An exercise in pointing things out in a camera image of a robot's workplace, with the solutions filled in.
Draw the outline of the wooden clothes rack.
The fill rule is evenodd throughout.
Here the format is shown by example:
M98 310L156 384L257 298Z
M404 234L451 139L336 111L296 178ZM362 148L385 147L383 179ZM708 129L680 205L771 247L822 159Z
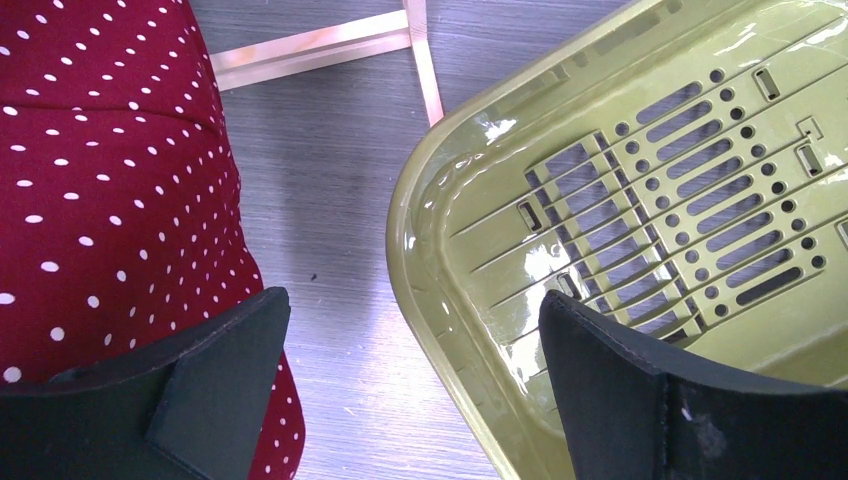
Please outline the wooden clothes rack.
M211 64L226 91L409 49L428 122L435 125L444 110L427 26L427 2L409 0L400 10L216 53Z

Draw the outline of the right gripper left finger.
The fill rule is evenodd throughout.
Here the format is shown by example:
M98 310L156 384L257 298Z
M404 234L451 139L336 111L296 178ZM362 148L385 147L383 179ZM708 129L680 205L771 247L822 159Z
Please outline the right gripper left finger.
M193 328L1 390L5 479L245 479L290 318L272 287Z

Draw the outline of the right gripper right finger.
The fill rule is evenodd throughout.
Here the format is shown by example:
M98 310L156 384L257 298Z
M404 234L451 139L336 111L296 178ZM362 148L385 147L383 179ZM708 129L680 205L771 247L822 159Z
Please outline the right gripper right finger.
M843 479L847 394L723 365L552 290L539 333L580 479Z

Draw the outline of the olive green plastic basket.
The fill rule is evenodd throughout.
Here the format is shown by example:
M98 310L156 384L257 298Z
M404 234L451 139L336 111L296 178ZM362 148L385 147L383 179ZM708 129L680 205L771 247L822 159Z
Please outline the olive green plastic basket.
M441 120L392 197L422 350L505 479L574 475L538 331L566 293L847 388L847 5L635 1Z

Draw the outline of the red polka dot skirt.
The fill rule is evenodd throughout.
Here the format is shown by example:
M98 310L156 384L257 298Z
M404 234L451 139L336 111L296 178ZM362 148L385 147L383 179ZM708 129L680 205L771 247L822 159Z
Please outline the red polka dot skirt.
M1 383L44 383L263 289L186 1L1 5Z

